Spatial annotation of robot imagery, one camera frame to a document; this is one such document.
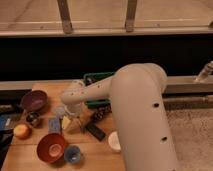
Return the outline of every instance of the small cup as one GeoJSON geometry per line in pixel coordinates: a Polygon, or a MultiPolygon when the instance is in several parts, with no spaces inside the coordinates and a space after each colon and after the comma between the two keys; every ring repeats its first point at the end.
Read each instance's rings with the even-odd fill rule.
{"type": "Polygon", "coordinates": [[[39,114],[36,112],[30,112],[27,117],[26,117],[26,121],[32,125],[33,127],[37,127],[40,124],[40,118],[39,118],[39,114]]]}
{"type": "Polygon", "coordinates": [[[77,164],[81,161],[81,150],[78,146],[70,145],[65,149],[64,160],[71,164],[77,164]]]}

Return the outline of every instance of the remote control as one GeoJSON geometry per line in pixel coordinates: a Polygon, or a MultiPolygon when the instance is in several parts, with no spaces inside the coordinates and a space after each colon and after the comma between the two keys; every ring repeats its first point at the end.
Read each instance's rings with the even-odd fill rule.
{"type": "Polygon", "coordinates": [[[86,124],[85,128],[99,141],[103,140],[106,134],[98,128],[92,121],[86,124]]]}

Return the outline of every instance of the orange object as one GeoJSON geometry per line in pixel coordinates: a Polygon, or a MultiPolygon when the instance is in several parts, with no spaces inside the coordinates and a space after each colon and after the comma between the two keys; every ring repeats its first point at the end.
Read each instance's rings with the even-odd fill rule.
{"type": "Polygon", "coordinates": [[[43,162],[54,163],[63,156],[67,145],[68,143],[61,134],[51,133],[40,140],[37,155],[43,162]]]}
{"type": "Polygon", "coordinates": [[[18,124],[14,128],[13,134],[19,139],[25,139],[30,134],[30,127],[27,124],[18,124]]]}

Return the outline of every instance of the gray floor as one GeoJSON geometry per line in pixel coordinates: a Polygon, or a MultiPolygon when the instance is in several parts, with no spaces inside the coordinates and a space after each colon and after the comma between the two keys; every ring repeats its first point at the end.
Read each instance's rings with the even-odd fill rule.
{"type": "MultiPolygon", "coordinates": [[[[127,0],[68,0],[74,28],[124,27],[127,0]]],[[[212,0],[138,0],[136,27],[207,26],[212,0]]],[[[57,1],[1,0],[0,30],[61,29],[57,1]]]]}

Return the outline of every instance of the purple bowl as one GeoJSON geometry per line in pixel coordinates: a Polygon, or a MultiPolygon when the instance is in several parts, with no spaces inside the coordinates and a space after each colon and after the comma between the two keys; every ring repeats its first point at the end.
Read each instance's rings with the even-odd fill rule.
{"type": "Polygon", "coordinates": [[[47,103],[47,94],[42,90],[34,90],[21,99],[21,107],[27,112],[40,110],[47,103]]]}

